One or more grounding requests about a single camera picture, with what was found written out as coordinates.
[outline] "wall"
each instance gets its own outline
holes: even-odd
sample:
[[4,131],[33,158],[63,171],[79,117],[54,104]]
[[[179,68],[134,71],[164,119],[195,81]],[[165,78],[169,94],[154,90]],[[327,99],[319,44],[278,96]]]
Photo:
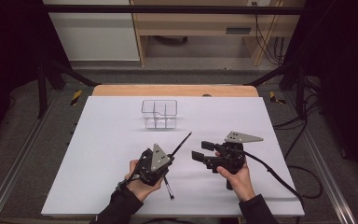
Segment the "wall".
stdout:
[[[129,5],[126,0],[44,0],[45,4]],[[139,61],[131,14],[50,13],[70,61]]]

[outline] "black curtain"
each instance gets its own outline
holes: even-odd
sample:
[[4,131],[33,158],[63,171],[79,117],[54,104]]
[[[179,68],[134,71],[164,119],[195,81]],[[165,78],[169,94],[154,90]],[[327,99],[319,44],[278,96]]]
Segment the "black curtain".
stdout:
[[27,4],[43,2],[0,0],[0,122],[8,110],[10,92],[37,79],[43,61],[71,67],[48,13],[21,10]]
[[[323,6],[314,0],[308,4]],[[317,21],[315,17],[301,19],[287,53],[288,60]],[[358,1],[337,0],[314,37],[301,66],[307,76],[321,79],[325,115],[342,147],[358,162]]]

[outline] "person's arm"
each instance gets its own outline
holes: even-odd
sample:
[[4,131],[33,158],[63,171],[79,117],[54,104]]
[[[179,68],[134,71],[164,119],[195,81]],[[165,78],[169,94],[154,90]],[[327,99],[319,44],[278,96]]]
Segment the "person's arm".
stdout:
[[[130,162],[128,179],[135,169],[138,161]],[[133,180],[127,186],[121,186],[113,192],[110,203],[89,224],[125,224],[129,223],[131,215],[135,214],[144,205],[146,197],[161,186],[162,179],[151,187],[141,180]]]
[[278,221],[269,211],[269,207],[261,194],[255,196],[249,174],[249,168],[245,163],[235,174],[231,174],[225,168],[217,167],[217,172],[226,178],[240,200],[240,209],[248,224],[275,224]]

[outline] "metal rod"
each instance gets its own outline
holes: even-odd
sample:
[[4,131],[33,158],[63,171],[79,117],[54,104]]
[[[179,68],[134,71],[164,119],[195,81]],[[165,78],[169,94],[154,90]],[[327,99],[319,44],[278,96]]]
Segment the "metal rod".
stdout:
[[29,12],[52,13],[180,13],[180,14],[257,14],[303,15],[320,12],[303,7],[216,7],[216,6],[115,6],[115,5],[43,5],[20,7]]
[[170,154],[169,156],[172,158],[173,155],[175,155],[175,153],[179,150],[179,148],[182,146],[182,144],[187,140],[187,138],[192,134],[193,132],[189,133],[188,136],[183,139],[183,141],[179,144],[179,146],[173,151],[172,154]]
[[170,185],[168,184],[167,177],[165,177],[165,176],[164,176],[164,182],[165,182],[165,186],[167,186],[167,190],[168,190],[168,193],[170,194],[171,200],[175,199],[175,197],[173,196],[171,187],[170,187]]

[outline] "triangular metal plate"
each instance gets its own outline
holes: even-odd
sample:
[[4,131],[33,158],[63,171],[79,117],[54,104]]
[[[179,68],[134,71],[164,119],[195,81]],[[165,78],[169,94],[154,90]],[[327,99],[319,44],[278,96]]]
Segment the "triangular metal plate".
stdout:
[[252,135],[245,134],[245,133],[231,132],[225,138],[225,141],[230,142],[230,143],[247,143],[247,142],[263,141],[263,138],[257,137],[257,136],[252,136]]
[[153,146],[153,157],[151,170],[156,171],[159,167],[167,164],[170,161],[170,157],[165,154],[161,147],[157,144]]

